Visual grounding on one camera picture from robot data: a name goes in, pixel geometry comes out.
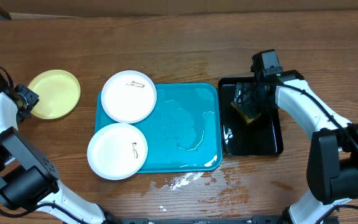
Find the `green yellow sponge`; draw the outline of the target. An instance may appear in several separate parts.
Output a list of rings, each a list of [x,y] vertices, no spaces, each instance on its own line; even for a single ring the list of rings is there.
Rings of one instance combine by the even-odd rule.
[[[253,123],[261,117],[261,113],[250,104],[237,104],[232,101],[231,106],[241,115],[246,124]]]

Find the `yellow-green rimmed plate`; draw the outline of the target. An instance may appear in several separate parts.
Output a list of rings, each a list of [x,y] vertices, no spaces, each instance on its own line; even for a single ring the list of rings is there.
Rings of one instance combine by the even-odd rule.
[[[81,87],[77,78],[65,70],[48,70],[37,75],[27,86],[39,96],[32,114],[41,119],[57,119],[77,105]]]

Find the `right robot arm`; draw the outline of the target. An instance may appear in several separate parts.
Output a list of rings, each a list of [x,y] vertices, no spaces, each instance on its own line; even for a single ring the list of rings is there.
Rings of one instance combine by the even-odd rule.
[[[283,109],[311,140],[306,179],[308,190],[280,216],[253,217],[253,223],[338,223],[331,214],[358,210],[358,123],[337,114],[296,70],[285,71],[276,51],[252,56],[251,83],[237,83],[233,107],[251,124],[262,113]]]

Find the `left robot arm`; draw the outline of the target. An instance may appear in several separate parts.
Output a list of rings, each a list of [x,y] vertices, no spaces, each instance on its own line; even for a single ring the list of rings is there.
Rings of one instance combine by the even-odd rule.
[[[0,66],[0,215],[20,218],[38,211],[63,223],[120,223],[65,186],[53,162],[20,134],[18,124],[31,116],[38,101]]]

